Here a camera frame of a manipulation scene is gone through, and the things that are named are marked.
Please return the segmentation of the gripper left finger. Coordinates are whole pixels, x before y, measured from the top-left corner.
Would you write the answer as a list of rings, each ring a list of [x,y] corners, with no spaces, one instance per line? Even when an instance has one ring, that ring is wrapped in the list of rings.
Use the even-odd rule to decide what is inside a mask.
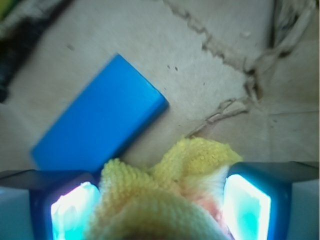
[[[2,240],[83,240],[100,198],[84,170],[6,170],[0,173]]]

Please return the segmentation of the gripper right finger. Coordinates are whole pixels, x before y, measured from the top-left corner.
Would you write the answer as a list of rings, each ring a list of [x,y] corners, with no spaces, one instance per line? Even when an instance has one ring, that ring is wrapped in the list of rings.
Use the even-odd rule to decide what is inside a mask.
[[[226,177],[223,213],[235,240],[318,240],[320,164],[235,163]]]

